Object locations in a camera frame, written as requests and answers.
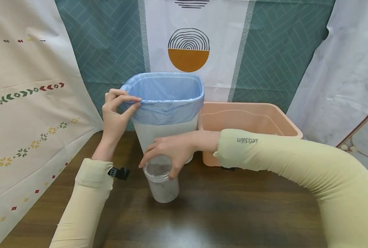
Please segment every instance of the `curtain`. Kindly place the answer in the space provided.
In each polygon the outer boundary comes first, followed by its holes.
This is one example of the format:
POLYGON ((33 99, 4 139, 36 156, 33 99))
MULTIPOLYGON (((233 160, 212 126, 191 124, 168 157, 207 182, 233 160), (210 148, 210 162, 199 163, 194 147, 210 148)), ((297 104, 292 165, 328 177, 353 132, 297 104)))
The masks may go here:
POLYGON ((0 242, 102 121, 53 0, 0 0, 0 242))
POLYGON ((204 79, 207 100, 268 102, 286 112, 327 36, 334 2, 56 0, 56 5, 99 112, 103 92, 147 71, 192 71, 204 79), (181 34, 190 36, 183 37, 188 41, 183 55, 173 45, 181 34), (192 47, 197 40, 191 37, 205 41, 204 48, 192 47), (186 62, 196 57, 201 65, 186 62))
POLYGON ((337 146, 368 116, 368 0, 337 0, 288 109, 304 138, 337 146))

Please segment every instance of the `plastic bag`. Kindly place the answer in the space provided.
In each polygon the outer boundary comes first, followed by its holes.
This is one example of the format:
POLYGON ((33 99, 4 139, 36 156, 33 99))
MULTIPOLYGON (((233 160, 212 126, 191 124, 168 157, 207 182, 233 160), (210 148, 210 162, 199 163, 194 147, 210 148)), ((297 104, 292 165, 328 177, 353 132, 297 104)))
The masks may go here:
MULTIPOLYGON (((141 73, 121 87, 141 97, 141 107, 132 116, 134 123, 170 125, 189 122, 203 107, 204 85, 200 76, 181 72, 141 73)), ((123 110, 133 102, 123 103, 123 110)))

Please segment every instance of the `arm sleeve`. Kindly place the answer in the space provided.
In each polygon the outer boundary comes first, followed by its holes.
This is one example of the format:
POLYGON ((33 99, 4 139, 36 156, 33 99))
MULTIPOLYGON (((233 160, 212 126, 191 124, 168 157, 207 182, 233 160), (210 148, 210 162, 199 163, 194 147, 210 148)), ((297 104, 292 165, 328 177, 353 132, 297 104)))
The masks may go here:
POLYGON ((269 170, 317 198, 328 247, 368 248, 368 170, 332 146, 293 137, 223 130, 221 166, 269 170))
POLYGON ((107 174, 112 167, 112 162, 84 159, 50 248, 93 246, 98 220, 114 183, 107 174))

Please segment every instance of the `clear jar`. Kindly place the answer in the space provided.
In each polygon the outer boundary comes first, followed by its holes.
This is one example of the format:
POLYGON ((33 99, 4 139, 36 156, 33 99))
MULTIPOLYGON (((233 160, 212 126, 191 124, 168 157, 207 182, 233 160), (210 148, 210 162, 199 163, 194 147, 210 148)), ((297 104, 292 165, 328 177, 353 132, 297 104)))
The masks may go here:
POLYGON ((179 193, 178 178, 169 179, 171 165, 146 164, 143 168, 152 196, 158 203, 169 203, 179 193))

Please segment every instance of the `table surface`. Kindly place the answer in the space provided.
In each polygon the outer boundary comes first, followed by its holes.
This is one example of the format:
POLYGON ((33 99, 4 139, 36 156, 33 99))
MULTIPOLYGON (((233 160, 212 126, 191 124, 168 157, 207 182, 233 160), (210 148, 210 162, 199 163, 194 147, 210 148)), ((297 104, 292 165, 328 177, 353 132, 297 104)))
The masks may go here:
MULTIPOLYGON (((49 247, 96 133, 17 224, 0 248, 49 247)), ((195 153, 179 175, 180 193, 167 204, 150 194, 138 164, 142 158, 134 132, 126 132, 115 151, 116 167, 131 170, 115 180, 97 228, 94 247, 238 248, 326 247, 314 196, 270 172, 207 167, 195 153)))

